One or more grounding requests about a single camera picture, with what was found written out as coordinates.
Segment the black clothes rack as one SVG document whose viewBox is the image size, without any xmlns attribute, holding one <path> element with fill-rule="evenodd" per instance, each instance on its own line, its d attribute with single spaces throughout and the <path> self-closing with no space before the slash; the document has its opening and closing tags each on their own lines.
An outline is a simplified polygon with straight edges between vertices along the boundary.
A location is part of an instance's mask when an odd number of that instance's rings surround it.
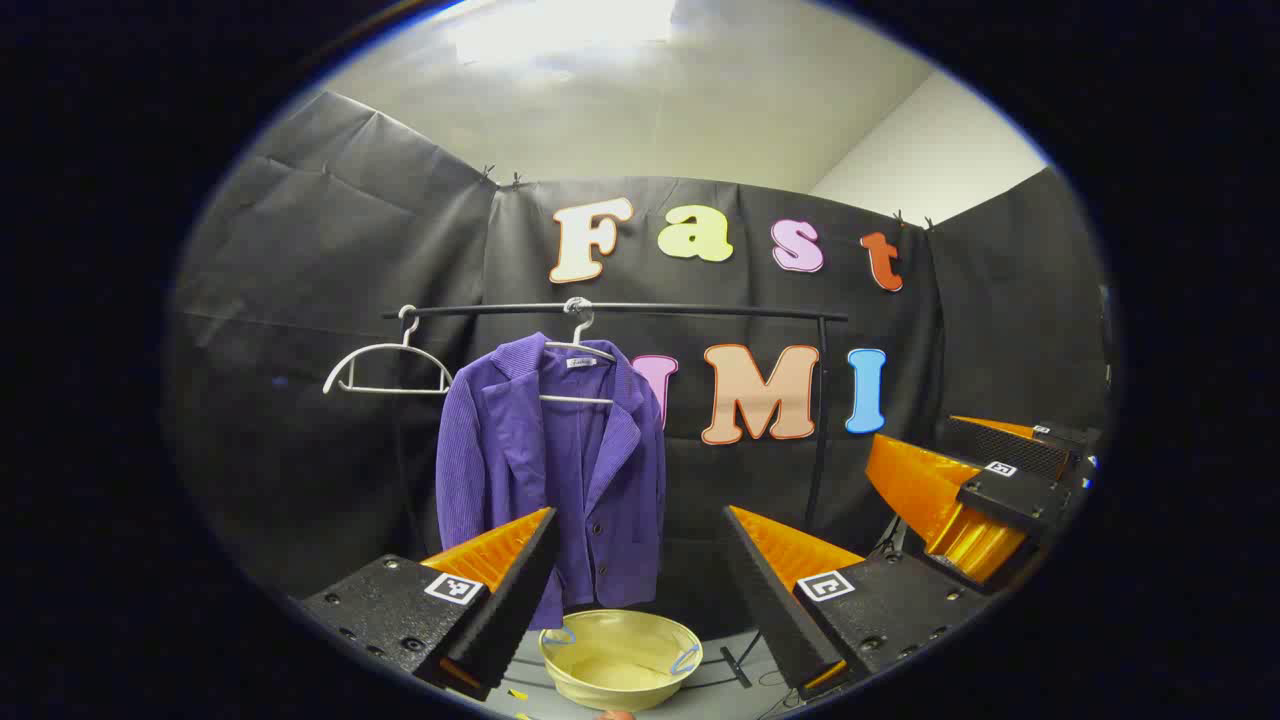
<svg viewBox="0 0 1280 720">
<path fill-rule="evenodd" d="M 596 313 L 627 313 L 645 314 L 655 316 L 750 316 L 771 319 L 791 319 L 797 322 L 814 322 L 818 336 L 818 350 L 823 355 L 828 350 L 828 324 L 831 322 L 846 323 L 849 315 L 838 313 L 806 311 L 786 307 L 749 307 L 749 306 L 717 306 L 705 304 L 626 304 L 602 302 L 591 304 L 584 297 L 573 297 L 562 304 L 484 304 L 467 306 L 438 306 L 438 307 L 411 307 L 408 305 L 393 311 L 383 313 L 380 318 L 397 320 L 404 337 L 411 336 L 410 318 L 424 316 L 477 316 L 477 315 L 515 315 L 515 314 L 568 314 L 581 316 L 575 336 L 590 327 Z M 826 473 L 826 454 L 828 448 L 828 432 L 826 423 L 829 411 L 826 402 L 826 383 L 828 372 L 819 363 L 817 365 L 815 396 L 818 401 L 818 429 L 815 439 L 814 462 L 806 492 L 806 505 L 803 515 L 803 529 L 810 530 L 817 514 L 817 501 L 820 496 L 822 482 Z"/>
</svg>

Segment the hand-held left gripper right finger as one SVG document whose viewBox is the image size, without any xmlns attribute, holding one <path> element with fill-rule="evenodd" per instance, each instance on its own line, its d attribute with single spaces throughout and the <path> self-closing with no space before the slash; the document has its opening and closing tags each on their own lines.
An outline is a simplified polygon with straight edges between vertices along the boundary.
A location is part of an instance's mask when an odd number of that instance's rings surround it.
<svg viewBox="0 0 1280 720">
<path fill-rule="evenodd" d="M 801 700 L 878 676 L 968 626 L 991 594 L 905 553 L 863 557 L 756 512 L 721 511 L 730 575 Z"/>
</svg>

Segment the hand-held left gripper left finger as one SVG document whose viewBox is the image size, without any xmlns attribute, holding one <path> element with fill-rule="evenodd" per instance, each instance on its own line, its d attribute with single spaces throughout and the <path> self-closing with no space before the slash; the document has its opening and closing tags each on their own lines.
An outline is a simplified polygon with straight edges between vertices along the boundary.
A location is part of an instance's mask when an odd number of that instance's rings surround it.
<svg viewBox="0 0 1280 720">
<path fill-rule="evenodd" d="M 343 646 L 484 701 L 532 621 L 559 546 L 558 512 L 544 507 L 422 561 L 376 557 L 300 607 Z"/>
</svg>

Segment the black backdrop cloth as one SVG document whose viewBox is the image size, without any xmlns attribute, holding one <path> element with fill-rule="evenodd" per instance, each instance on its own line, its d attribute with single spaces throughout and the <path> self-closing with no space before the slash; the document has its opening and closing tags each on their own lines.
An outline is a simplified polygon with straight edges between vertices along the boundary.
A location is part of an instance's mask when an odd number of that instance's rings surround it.
<svg viewBox="0 0 1280 720">
<path fill-rule="evenodd" d="M 1043 170 L 925 231 L 803 193 L 623 177 L 502 187 L 371 108 L 320 94 L 205 213 L 174 299 L 172 415 L 189 487 L 256 582 L 303 598 L 378 555 L 440 551 L 442 400 L 323 392 L 390 311 L 705 304 L 838 313 L 823 356 L 813 530 L 856 552 L 888 527 L 845 430 L 854 348 L 884 351 L 884 433 L 946 419 L 1100 428 L 1100 260 Z"/>
</svg>

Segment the yellow laundry hamper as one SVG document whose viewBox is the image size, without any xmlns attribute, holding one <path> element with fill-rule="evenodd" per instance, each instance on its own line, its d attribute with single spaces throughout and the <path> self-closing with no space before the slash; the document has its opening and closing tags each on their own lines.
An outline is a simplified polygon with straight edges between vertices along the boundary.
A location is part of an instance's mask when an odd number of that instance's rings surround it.
<svg viewBox="0 0 1280 720">
<path fill-rule="evenodd" d="M 538 647 L 563 698 L 630 714 L 664 703 L 704 659 L 700 639 L 685 625 L 622 609 L 570 614 L 562 628 L 540 633 Z"/>
</svg>

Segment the white hanger with jacket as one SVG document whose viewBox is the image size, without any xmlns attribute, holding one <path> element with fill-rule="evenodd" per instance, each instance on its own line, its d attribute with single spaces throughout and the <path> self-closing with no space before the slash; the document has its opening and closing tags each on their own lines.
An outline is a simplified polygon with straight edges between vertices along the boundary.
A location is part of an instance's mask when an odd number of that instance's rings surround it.
<svg viewBox="0 0 1280 720">
<path fill-rule="evenodd" d="M 566 314 L 581 315 L 582 320 L 573 329 L 573 338 L 571 342 L 559 342 L 548 340 L 544 343 L 544 348 L 567 348 L 579 351 L 581 354 L 589 354 L 595 357 L 600 357 L 604 361 L 617 364 L 617 357 L 604 350 L 594 348 L 586 346 L 581 342 L 582 333 L 589 329 L 595 318 L 593 304 L 585 297 L 572 297 L 564 302 L 563 311 Z M 553 404 L 590 404 L 590 405 L 612 405 L 613 401 L 609 398 L 591 398 L 591 397 L 572 397 L 572 396 L 558 396 L 558 395 L 540 395 L 539 398 L 544 402 Z"/>
</svg>

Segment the empty white hanger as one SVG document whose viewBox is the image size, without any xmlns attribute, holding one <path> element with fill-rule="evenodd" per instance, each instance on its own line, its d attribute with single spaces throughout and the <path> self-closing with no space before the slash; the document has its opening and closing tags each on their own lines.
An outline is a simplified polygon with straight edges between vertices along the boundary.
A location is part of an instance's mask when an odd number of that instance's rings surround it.
<svg viewBox="0 0 1280 720">
<path fill-rule="evenodd" d="M 430 352 L 419 348 L 412 345 L 411 340 L 416 329 L 420 327 L 420 316 L 416 315 L 419 309 L 412 304 L 406 304 L 399 307 L 396 313 L 396 318 L 407 322 L 412 320 L 402 332 L 399 342 L 385 342 L 365 345 L 364 347 L 356 348 L 355 351 L 347 354 L 339 363 L 337 363 L 333 369 L 330 369 L 321 392 L 329 395 L 335 387 L 342 392 L 349 395 L 396 395 L 396 396 L 444 396 L 452 389 L 454 377 L 449 368 L 438 357 Z M 376 387 L 376 386 L 358 386 L 356 383 L 356 361 L 360 357 L 365 357 L 370 354 L 399 354 L 403 356 L 420 357 L 431 365 L 434 365 L 440 375 L 435 388 L 417 388 L 417 387 Z"/>
</svg>

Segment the purple corduroy jacket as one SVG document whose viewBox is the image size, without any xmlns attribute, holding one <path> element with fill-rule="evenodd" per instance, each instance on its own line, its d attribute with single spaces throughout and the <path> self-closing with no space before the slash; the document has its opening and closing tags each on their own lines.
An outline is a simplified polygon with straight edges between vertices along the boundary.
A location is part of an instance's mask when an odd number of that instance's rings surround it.
<svg viewBox="0 0 1280 720">
<path fill-rule="evenodd" d="M 666 515 L 664 421 L 649 382 L 607 340 L 585 345 L 617 364 L 547 341 L 511 341 L 454 374 L 435 462 L 444 550 L 539 509 L 558 512 L 559 552 L 532 632 L 559 628 L 567 609 L 655 600 Z"/>
</svg>

